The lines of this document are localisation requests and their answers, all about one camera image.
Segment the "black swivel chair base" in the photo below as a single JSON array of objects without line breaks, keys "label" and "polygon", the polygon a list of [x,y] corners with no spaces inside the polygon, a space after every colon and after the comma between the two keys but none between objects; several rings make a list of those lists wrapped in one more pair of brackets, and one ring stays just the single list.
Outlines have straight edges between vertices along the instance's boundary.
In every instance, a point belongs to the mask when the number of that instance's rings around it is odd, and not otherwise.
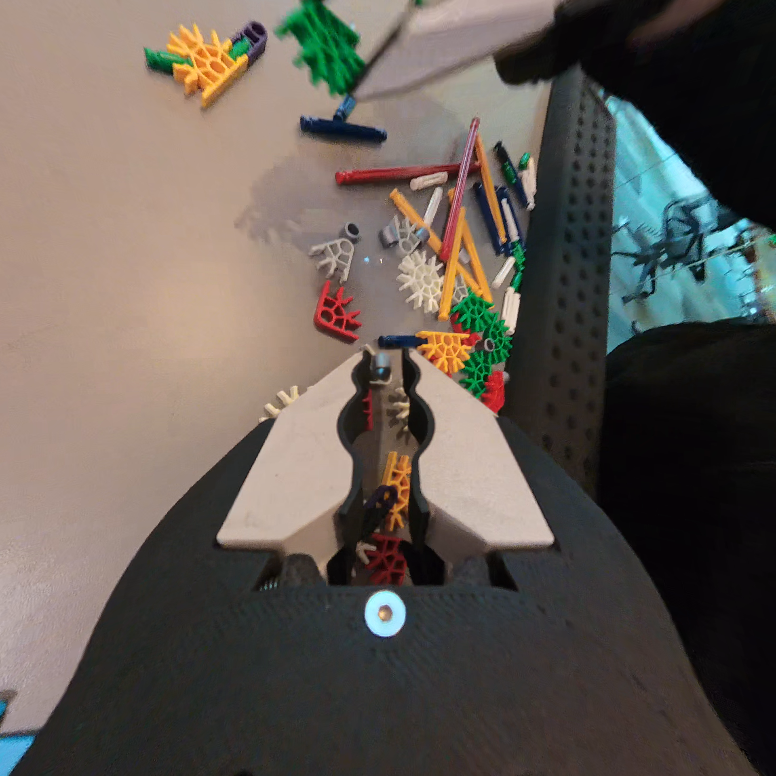
[{"label": "black swivel chair base", "polygon": [[710,195],[670,201],[655,228],[621,219],[614,237],[612,325],[640,332],[733,317],[774,323],[774,231]]}]

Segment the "yellow half-circle connector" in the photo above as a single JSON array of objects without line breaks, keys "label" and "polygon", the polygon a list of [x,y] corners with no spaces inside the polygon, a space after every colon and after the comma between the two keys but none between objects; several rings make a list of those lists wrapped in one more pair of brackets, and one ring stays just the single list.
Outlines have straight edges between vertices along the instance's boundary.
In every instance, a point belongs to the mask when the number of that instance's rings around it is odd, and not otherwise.
[{"label": "yellow half-circle connector", "polygon": [[200,94],[202,110],[208,110],[247,72],[247,54],[234,58],[231,48],[231,40],[221,40],[215,30],[207,40],[195,23],[191,29],[180,25],[169,34],[168,53],[184,60],[172,65],[173,79],[186,96]]}]

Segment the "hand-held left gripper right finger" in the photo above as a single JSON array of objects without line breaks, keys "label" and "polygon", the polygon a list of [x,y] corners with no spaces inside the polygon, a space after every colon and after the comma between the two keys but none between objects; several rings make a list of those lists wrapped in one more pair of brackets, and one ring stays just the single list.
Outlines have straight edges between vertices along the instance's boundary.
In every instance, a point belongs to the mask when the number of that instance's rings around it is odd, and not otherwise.
[{"label": "hand-held left gripper right finger", "polygon": [[402,351],[411,457],[409,542],[414,584],[443,584],[470,558],[544,550],[550,529],[499,418],[420,354]]}]

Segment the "dark cloth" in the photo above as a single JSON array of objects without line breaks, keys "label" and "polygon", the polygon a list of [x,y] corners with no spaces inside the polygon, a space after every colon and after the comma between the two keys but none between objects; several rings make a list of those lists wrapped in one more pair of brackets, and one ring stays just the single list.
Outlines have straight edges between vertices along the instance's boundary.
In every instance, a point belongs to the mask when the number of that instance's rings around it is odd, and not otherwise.
[{"label": "dark cloth", "polygon": [[599,504],[717,715],[775,767],[775,328],[654,328],[606,359]]}]

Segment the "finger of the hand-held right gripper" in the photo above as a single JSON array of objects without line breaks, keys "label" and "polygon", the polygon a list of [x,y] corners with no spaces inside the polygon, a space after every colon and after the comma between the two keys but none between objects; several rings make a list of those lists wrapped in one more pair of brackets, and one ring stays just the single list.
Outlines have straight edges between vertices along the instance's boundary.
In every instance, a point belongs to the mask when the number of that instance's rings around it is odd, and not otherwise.
[{"label": "finger of the hand-held right gripper", "polygon": [[352,86],[368,102],[410,92],[495,53],[534,44],[561,2],[447,1],[410,6],[380,41]]}]

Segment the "green fan connector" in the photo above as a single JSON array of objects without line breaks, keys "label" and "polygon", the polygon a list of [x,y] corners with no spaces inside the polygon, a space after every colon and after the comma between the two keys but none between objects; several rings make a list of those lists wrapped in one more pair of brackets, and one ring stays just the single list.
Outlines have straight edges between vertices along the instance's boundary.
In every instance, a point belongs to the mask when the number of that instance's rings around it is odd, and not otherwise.
[{"label": "green fan connector", "polygon": [[360,36],[321,1],[302,1],[276,26],[279,39],[293,37],[293,61],[306,67],[313,84],[324,83],[333,96],[350,94],[365,69],[357,52]]}]

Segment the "pile of colourful toy pieces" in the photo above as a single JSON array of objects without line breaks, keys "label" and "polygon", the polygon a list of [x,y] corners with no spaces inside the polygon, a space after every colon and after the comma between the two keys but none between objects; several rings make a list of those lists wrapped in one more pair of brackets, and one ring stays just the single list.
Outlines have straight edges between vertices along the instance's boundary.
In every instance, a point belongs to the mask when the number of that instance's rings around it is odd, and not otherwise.
[{"label": "pile of colourful toy pieces", "polygon": [[[402,544],[410,540],[411,457],[418,445],[408,427],[402,351],[420,354],[498,416],[507,380],[501,367],[515,330],[514,322],[504,321],[493,307],[465,209],[453,217],[453,252],[443,263],[434,254],[439,240],[428,232],[429,218],[444,201],[441,184],[433,190],[424,219],[397,191],[390,198],[401,217],[393,218],[382,237],[401,255],[400,291],[431,320],[408,335],[383,335],[374,346],[363,345],[372,357],[363,401],[367,429],[355,441],[364,465],[364,516],[346,585],[398,587],[411,580]],[[296,386],[278,393],[285,409],[300,396]],[[282,411],[267,404],[265,419],[271,422]]]}]

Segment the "purple clip connector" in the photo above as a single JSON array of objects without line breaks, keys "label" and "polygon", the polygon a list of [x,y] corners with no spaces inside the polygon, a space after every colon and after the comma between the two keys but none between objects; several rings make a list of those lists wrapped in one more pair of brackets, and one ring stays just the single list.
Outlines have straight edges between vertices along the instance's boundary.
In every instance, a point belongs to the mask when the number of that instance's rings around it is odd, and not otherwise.
[{"label": "purple clip connector", "polygon": [[247,66],[252,67],[266,51],[268,33],[263,24],[256,21],[250,21],[232,36],[231,41],[242,36],[247,36],[253,44],[246,56]]}]

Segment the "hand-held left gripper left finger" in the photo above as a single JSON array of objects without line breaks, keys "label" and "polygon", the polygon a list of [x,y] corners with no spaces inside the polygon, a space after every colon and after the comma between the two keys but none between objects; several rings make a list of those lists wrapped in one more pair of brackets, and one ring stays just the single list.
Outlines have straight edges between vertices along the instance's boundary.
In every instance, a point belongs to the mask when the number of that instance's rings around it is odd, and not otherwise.
[{"label": "hand-held left gripper left finger", "polygon": [[229,550],[306,556],[329,584],[346,585],[362,535],[371,354],[360,351],[269,423],[257,458],[217,533]]}]

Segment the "black perforated office chair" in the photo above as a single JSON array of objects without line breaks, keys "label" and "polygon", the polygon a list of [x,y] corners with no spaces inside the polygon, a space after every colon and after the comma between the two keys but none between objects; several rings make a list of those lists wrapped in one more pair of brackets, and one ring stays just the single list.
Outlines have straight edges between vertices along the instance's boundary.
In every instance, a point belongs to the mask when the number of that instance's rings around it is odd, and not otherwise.
[{"label": "black perforated office chair", "polygon": [[548,101],[502,414],[597,496],[616,123],[580,67]]}]

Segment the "person's right forearm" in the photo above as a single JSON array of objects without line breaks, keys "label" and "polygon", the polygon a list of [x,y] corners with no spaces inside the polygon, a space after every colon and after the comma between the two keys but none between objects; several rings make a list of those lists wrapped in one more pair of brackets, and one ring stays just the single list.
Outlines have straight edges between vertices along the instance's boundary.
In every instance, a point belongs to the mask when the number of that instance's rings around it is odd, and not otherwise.
[{"label": "person's right forearm", "polygon": [[721,203],[775,228],[775,2],[617,2],[625,36],[583,60]]}]

